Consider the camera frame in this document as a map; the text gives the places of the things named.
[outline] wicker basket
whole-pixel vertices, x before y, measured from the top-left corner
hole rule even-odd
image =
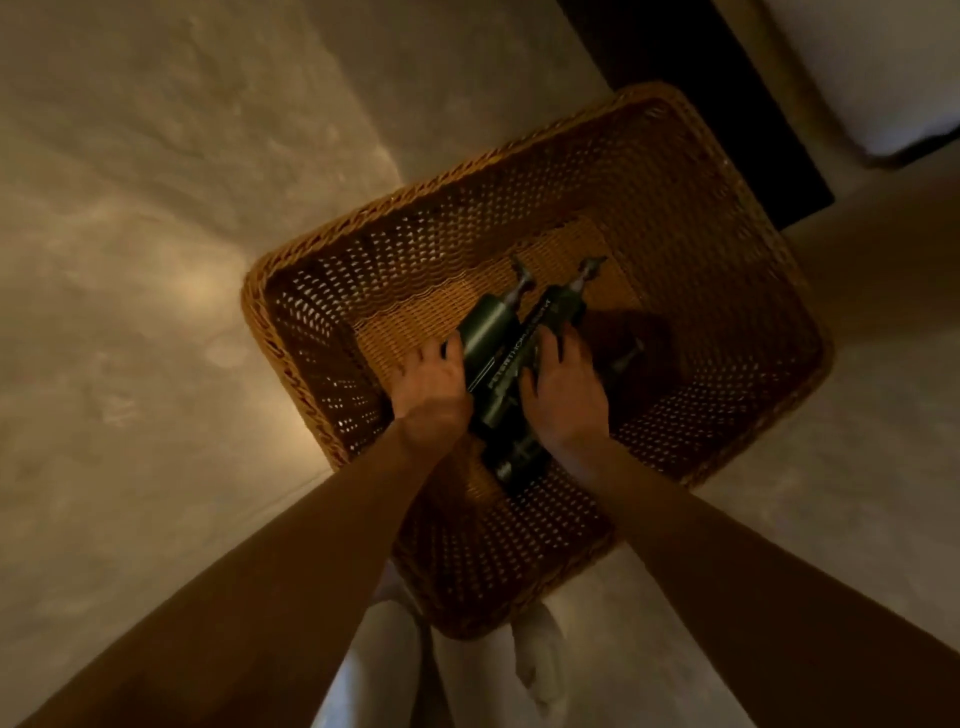
[[[543,284],[570,278],[585,255],[609,255],[587,290],[591,310],[668,322],[681,380],[615,436],[687,487],[828,371],[797,266],[750,190],[678,91],[642,85],[255,265],[247,320],[334,468],[388,423],[389,367],[449,334],[479,295],[507,288],[514,252]],[[511,500],[478,452],[468,436],[434,472],[394,549],[425,616],[460,639],[506,622],[616,543],[556,465]]]

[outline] dark bottle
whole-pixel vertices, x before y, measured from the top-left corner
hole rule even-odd
[[[604,369],[600,375],[603,388],[609,395],[627,371],[627,367],[643,352],[643,342],[636,339],[633,347]],[[523,422],[521,426],[513,427],[518,433],[512,440],[500,441],[484,450],[483,461],[493,476],[500,482],[508,493],[518,493],[543,472],[550,462],[550,453],[544,449],[537,439],[533,429]]]
[[[482,438],[489,439],[507,414],[519,407],[516,380],[524,367],[537,361],[537,328],[546,326],[559,334],[563,325],[583,315],[583,291],[588,280],[597,277],[606,257],[589,257],[580,263],[579,275],[565,286],[551,285],[540,296],[537,305],[523,321],[519,335],[509,345],[495,370],[481,377],[474,389],[472,427]]]
[[[519,258],[510,262],[516,273],[516,285],[501,296],[485,293],[460,322],[460,340],[464,344],[464,373],[467,391],[472,392],[496,362],[496,353],[516,336],[520,320],[516,312],[523,294],[537,285]]]

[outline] white pants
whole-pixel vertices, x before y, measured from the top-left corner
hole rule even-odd
[[[314,728],[407,728],[420,684],[420,634],[394,601],[367,610]],[[455,728],[562,725],[563,635],[545,607],[475,642],[436,630],[431,637]]]

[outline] beige floor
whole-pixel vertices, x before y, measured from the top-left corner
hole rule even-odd
[[[868,185],[749,2],[719,4],[845,198],[790,232],[843,348],[703,493],[960,646],[958,148],[884,225],[923,185]],[[327,474],[239,318],[255,257],[604,94],[551,0],[517,5],[0,6],[0,726]],[[632,554],[550,603],[571,725],[749,724]]]

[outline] hand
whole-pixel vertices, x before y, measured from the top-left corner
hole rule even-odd
[[[390,372],[390,399],[404,441],[434,463],[467,432],[473,401],[464,376],[464,346],[454,331],[446,342],[430,339]]]
[[[570,325],[564,328],[564,359],[557,337],[540,327],[540,375],[536,386],[526,369],[520,401],[540,443],[564,464],[564,455],[586,440],[610,437],[610,406],[593,371],[587,345]]]

